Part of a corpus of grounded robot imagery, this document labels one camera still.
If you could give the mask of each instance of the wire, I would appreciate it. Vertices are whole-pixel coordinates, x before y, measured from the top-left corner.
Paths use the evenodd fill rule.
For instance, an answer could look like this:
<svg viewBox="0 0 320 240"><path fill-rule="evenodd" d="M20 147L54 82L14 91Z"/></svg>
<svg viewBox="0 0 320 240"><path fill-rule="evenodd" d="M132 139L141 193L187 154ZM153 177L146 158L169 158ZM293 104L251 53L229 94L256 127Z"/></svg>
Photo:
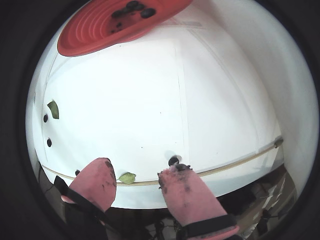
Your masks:
<svg viewBox="0 0 320 240"><path fill-rule="evenodd" d="M53 187L54 187L54 185L52 184L52 186L51 186L49 189L45 190L45 192L44 192L43 194L46 195L46 193L47 193L48 191L50 191Z"/></svg>

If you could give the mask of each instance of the black strap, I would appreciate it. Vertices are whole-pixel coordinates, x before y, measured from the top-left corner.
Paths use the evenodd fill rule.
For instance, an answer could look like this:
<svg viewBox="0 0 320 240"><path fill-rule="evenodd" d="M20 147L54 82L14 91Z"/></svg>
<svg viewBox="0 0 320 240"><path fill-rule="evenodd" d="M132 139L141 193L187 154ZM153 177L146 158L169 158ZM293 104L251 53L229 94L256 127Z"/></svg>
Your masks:
<svg viewBox="0 0 320 240"><path fill-rule="evenodd" d="M54 179L54 186L59 190L61 195L64 195L78 204L84 211L89 214L94 215L99 220L103 221L104 223L107 222L107 216L105 213L92 204L89 200L81 196L79 193L73 191L68 187L66 182L59 176L56 176Z"/></svg>
<svg viewBox="0 0 320 240"><path fill-rule="evenodd" d="M176 233L176 239L186 240L188 238L217 232L235 225L237 225L237 221L232 214L218 216L203 221L193 222L182 227L181 230Z"/></svg>

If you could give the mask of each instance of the wooden strip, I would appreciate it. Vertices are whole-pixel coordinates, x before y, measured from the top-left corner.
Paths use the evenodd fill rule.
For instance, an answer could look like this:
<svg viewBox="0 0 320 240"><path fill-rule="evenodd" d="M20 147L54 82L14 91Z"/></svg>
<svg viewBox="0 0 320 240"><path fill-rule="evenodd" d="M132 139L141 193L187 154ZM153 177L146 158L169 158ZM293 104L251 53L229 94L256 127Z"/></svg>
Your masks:
<svg viewBox="0 0 320 240"><path fill-rule="evenodd" d="M208 176L208 175L211 175L211 174L216 174L216 173L219 173L219 172L222 172L222 171L225 171L225 170L228 170L228 169L232 169L232 168L235 168L237 166L240 166L242 164L245 164L247 162L250 162L251 160L253 159L256 159L258 157L260 157L261 155L264 155L266 154L267 152L271 151L272 149L276 149L278 148L279 146L282 145L283 143L283 139L280 138L278 140L276 140L274 142L274 144L270 147L267 147L266 149L262 150L261 152L257 153L257 154L254 154L254 155L251 155L251 156L248 156L248 157L245 157L241 160L238 160L236 162L233 162L233 163L230 163L230 164L227 164L225 166L221 166L221 167L217 167L215 169L211 169L211 170L207 170L207 171L202 171L202 172L199 172L198 173L198 176L199 177L204 177L204 176ZM70 180L74 180L75 177L71 177L71 176L67 176L67 175L64 175L62 173L59 173L59 172L56 172L54 170L51 170L50 168L42 165L43 168L47 169L48 171L60 176L60 177L64 177L66 179L70 179ZM116 183L117 186L125 186L125 187L132 187L132 186L149 186L149 185L159 185L159 182L156 180L156 181L137 181L137 182L134 182L132 184L125 184L123 182L117 182Z"/></svg>

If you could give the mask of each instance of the white wall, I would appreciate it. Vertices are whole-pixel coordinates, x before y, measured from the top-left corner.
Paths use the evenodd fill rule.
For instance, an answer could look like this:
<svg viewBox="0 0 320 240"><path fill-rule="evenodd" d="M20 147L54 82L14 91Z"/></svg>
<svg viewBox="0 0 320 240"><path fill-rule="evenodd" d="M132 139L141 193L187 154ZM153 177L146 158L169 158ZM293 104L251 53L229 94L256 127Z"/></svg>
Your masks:
<svg viewBox="0 0 320 240"><path fill-rule="evenodd" d="M313 166L319 109L312 76L281 23L252 0L194 0L239 44L260 75L284 138L285 167L301 194Z"/></svg>

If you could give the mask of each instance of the white surface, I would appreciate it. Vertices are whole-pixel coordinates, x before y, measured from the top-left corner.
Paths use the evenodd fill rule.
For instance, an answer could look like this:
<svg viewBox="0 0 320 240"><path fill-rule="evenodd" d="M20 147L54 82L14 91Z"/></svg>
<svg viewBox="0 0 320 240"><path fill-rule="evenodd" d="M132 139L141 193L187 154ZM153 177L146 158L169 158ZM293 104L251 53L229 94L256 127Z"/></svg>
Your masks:
<svg viewBox="0 0 320 240"><path fill-rule="evenodd" d="M309 68L293 38L252 0L194 0L225 29L258 72L272 101L285 168L298 196L313 167L319 139L319 106Z"/></svg>
<svg viewBox="0 0 320 240"><path fill-rule="evenodd" d="M117 177L128 171L137 174L137 181L149 181L157 179L174 154L200 172L256 153L281 129L284 144L290 143L283 146L286 167L301 190L315 153L318 110L299 49L253 1L194 5L217 19L192 5L142 38L73 58L57 54L53 39L30 88L29 151L34 141L44 166L71 177L94 158L108 157ZM50 117L44 124L52 99L60 119ZM277 118L282 119L280 127ZM277 151L203 180L216 196L229 193L268 173ZM294 175L296 167L300 176ZM164 208L158 187L118 187L112 206Z"/></svg>

